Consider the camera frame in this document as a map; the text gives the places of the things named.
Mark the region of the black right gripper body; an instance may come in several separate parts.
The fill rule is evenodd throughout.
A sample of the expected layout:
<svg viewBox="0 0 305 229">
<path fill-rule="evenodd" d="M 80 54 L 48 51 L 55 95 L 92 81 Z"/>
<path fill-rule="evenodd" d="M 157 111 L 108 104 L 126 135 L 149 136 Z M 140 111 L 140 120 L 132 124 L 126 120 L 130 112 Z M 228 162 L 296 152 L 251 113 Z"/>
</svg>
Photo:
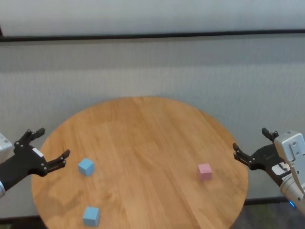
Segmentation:
<svg viewBox="0 0 305 229">
<path fill-rule="evenodd" d="M 263 170 L 280 187 L 284 177 L 291 174 L 290 167 L 279 156 L 274 145 L 263 146 L 254 152 L 249 162 L 251 170 Z"/>
</svg>

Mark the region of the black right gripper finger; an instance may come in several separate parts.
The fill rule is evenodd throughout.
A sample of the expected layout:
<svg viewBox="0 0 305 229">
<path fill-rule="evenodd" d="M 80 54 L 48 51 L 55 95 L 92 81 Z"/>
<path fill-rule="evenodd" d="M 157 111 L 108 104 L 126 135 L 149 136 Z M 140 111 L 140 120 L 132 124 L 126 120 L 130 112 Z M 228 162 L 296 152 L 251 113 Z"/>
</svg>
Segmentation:
<svg viewBox="0 0 305 229">
<path fill-rule="evenodd" d="M 265 136 L 267 139 L 269 139 L 272 143 L 274 143 L 275 139 L 279 137 L 279 134 L 277 131 L 270 132 L 267 130 L 265 127 L 262 128 L 262 134 Z"/>
<path fill-rule="evenodd" d="M 242 164 L 249 166 L 249 162 L 251 161 L 251 158 L 249 155 L 244 153 L 237 143 L 233 143 L 233 150 L 234 150 L 234 158 L 235 160 L 241 162 Z"/>
</svg>

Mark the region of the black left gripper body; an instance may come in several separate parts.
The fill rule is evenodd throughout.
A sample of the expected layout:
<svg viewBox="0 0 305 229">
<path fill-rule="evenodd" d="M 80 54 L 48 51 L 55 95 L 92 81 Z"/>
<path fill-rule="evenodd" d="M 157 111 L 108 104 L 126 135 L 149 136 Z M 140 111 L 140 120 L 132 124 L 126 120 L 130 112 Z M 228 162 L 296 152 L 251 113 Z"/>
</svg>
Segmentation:
<svg viewBox="0 0 305 229">
<path fill-rule="evenodd" d="M 36 148 L 29 146 L 22 148 L 0 165 L 0 187 L 8 191 L 14 185 L 29 175 L 44 177 L 43 166 L 46 164 L 44 155 Z"/>
</svg>

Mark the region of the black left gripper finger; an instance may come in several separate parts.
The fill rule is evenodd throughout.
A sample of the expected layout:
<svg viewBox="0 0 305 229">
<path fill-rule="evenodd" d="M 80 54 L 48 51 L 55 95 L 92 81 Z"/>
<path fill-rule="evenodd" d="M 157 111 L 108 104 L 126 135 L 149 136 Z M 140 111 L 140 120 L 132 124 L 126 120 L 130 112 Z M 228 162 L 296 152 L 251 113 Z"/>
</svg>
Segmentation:
<svg viewBox="0 0 305 229">
<path fill-rule="evenodd" d="M 66 166 L 66 158 L 69 157 L 70 152 L 70 150 L 66 150 L 58 158 L 46 162 L 46 164 L 43 166 L 44 173 L 50 173 L 64 168 Z"/>
<path fill-rule="evenodd" d="M 40 138 L 45 134 L 45 128 L 40 128 L 37 131 L 31 131 L 28 129 L 24 135 L 14 143 L 15 147 L 21 147 L 29 145 L 31 141 L 34 141 L 37 138 Z"/>
</svg>

